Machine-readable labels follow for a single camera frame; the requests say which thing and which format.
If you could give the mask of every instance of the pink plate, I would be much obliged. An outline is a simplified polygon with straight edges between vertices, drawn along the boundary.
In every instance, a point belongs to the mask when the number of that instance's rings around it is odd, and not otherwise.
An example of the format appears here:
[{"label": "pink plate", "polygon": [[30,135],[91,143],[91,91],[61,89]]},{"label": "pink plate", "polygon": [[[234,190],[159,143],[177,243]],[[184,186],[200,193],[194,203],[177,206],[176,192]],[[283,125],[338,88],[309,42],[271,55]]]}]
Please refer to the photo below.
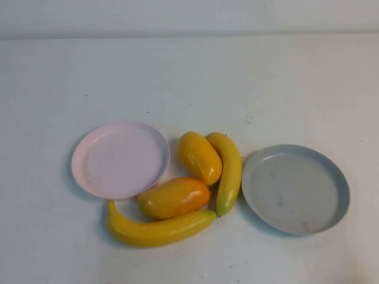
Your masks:
[{"label": "pink plate", "polygon": [[119,122],[89,133],[72,157],[72,174],[87,192],[109,199],[137,195],[166,170],[170,149],[162,133],[141,122]]}]

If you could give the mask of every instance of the orange mango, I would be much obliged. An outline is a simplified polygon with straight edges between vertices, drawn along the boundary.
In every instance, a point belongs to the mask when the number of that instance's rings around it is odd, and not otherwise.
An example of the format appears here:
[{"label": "orange mango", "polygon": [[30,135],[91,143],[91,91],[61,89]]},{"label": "orange mango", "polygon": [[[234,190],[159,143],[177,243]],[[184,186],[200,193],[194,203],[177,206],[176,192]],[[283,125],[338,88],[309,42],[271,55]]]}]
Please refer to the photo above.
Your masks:
[{"label": "orange mango", "polygon": [[139,206],[148,216],[165,220],[195,211],[209,202],[210,192],[200,180],[177,177],[139,195]]}]

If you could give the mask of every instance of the plate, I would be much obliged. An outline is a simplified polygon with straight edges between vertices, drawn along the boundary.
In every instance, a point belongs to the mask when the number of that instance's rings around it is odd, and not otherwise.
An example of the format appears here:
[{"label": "plate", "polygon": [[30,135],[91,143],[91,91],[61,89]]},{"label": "plate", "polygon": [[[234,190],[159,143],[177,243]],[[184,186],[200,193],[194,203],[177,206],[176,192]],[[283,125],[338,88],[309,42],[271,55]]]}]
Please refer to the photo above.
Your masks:
[{"label": "plate", "polygon": [[168,143],[157,129],[141,122],[119,122],[89,133],[75,149],[71,168],[85,191],[120,199],[152,187],[169,159]]},{"label": "plate", "polygon": [[346,214],[348,183],[331,160],[312,149],[277,145],[257,152],[246,164],[242,191],[253,211],[291,234],[314,234]]}]

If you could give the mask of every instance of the plate rim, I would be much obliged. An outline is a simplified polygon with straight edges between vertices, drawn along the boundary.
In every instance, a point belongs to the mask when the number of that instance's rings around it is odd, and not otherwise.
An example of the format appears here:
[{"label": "plate rim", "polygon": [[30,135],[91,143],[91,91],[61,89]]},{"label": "plate rim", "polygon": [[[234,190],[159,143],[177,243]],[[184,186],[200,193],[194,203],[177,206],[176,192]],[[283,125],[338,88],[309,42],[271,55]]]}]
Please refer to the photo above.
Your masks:
[{"label": "plate rim", "polygon": [[[80,170],[78,170],[78,162],[76,161],[76,158],[78,156],[78,153],[79,151],[84,147],[83,145],[86,143],[87,140],[93,140],[95,141],[99,135],[97,135],[97,133],[101,134],[102,131],[104,131],[105,129],[108,129],[108,128],[111,128],[111,127],[120,127],[120,126],[123,126],[123,125],[142,125],[146,128],[150,128],[150,130],[152,130],[153,132],[155,132],[158,136],[160,136],[164,141],[164,161],[165,163],[163,164],[162,166],[162,174],[160,175],[157,175],[157,178],[154,179],[154,181],[149,185],[149,187],[147,187],[146,189],[140,191],[139,193],[135,194],[135,195],[128,195],[128,194],[124,194],[124,195],[119,195],[119,194],[99,194],[99,193],[96,193],[94,191],[91,190],[91,187],[88,185],[88,183],[85,183],[85,182],[82,182],[82,178],[79,177],[80,174]],[[154,186],[158,181],[159,179],[163,176],[164,172],[167,170],[168,166],[169,166],[169,163],[170,163],[170,158],[171,158],[171,153],[170,153],[170,146],[168,144],[168,141],[166,139],[166,137],[158,130],[156,129],[155,127],[147,124],[147,123],[144,123],[144,122],[140,122],[140,121],[119,121],[119,122],[114,122],[114,123],[110,123],[110,124],[105,124],[105,125],[102,125],[100,127],[97,127],[96,129],[90,131],[75,147],[75,150],[72,154],[72,157],[71,157],[71,164],[70,164],[70,167],[71,167],[71,173],[72,173],[72,176],[76,182],[76,184],[78,184],[85,192],[93,195],[93,196],[97,196],[99,198],[105,198],[105,199],[125,199],[125,198],[132,198],[138,194],[140,194],[141,192],[144,192],[146,190],[148,190],[149,188],[151,188],[152,186]]]},{"label": "plate rim", "polygon": [[[258,211],[256,210],[255,205],[251,201],[251,199],[250,198],[246,198],[246,195],[250,194],[250,193],[248,193],[248,188],[246,188],[247,186],[244,186],[244,180],[246,180],[246,178],[244,178],[244,176],[246,176],[245,169],[248,168],[248,167],[251,167],[251,164],[254,164],[255,162],[257,162],[257,164],[258,164],[258,163],[262,162],[263,160],[269,158],[270,156],[267,156],[264,159],[257,160],[258,157],[259,157],[258,155],[262,155],[263,153],[265,153],[267,151],[270,151],[272,149],[275,149],[275,148],[301,149],[302,151],[314,153],[317,156],[319,156],[320,158],[326,160],[328,163],[330,163],[335,168],[335,170],[337,170],[337,172],[340,175],[340,178],[342,178],[343,181],[346,183],[347,205],[346,205],[345,211],[343,212],[342,216],[335,223],[333,223],[330,227],[326,227],[326,228],[323,228],[321,230],[313,231],[313,232],[309,232],[309,233],[299,233],[299,232],[294,232],[292,230],[288,230],[285,227],[277,226],[276,224],[272,224],[270,221],[268,221],[264,216],[262,216],[262,214],[258,213]],[[310,158],[312,160],[320,163],[319,161],[315,160],[314,158],[312,158],[312,157],[310,157]],[[322,153],[320,153],[320,152],[318,152],[316,150],[313,150],[313,149],[305,147],[305,146],[296,145],[296,144],[278,144],[278,145],[273,145],[273,146],[266,147],[266,148],[264,148],[262,150],[257,151],[256,153],[254,153],[253,156],[250,157],[249,160],[246,162],[246,164],[245,164],[245,166],[243,168],[241,187],[242,187],[242,193],[243,193],[243,196],[244,196],[246,202],[248,203],[248,205],[251,208],[251,210],[253,211],[253,213],[256,214],[259,219],[261,219],[263,222],[267,223],[268,225],[272,226],[273,228],[276,228],[276,229],[278,229],[280,231],[283,231],[283,232],[286,232],[286,233],[289,233],[289,234],[292,234],[292,235],[313,235],[313,234],[318,234],[318,233],[321,233],[321,232],[324,232],[324,231],[327,231],[327,230],[333,228],[334,226],[336,226],[337,224],[339,224],[345,218],[347,212],[349,211],[350,201],[351,201],[351,193],[350,193],[350,186],[349,186],[348,180],[345,177],[345,175],[343,174],[343,172],[341,171],[341,169],[337,166],[337,164],[335,162],[333,162],[330,158],[328,158],[327,156],[325,156],[324,154],[322,154]]]}]

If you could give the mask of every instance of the white surface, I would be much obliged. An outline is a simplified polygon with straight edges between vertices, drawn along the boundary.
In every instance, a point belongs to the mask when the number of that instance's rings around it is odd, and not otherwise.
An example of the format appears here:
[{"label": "white surface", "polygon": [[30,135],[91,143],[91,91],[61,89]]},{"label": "white surface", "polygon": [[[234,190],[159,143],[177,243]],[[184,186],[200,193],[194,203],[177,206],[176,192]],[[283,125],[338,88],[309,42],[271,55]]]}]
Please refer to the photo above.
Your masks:
[{"label": "white surface", "polygon": [[[2,41],[0,74],[0,283],[379,279],[379,35]],[[69,167],[86,133],[120,120],[151,123],[172,149],[188,130],[227,133],[244,157],[279,143],[314,148],[346,175],[349,212],[295,238],[240,199],[187,240],[121,246],[104,230],[104,201]],[[182,173],[176,164],[165,178]],[[135,202],[118,207],[138,217]]]},{"label": "white surface", "polygon": [[379,31],[376,0],[1,0],[0,38]]}]

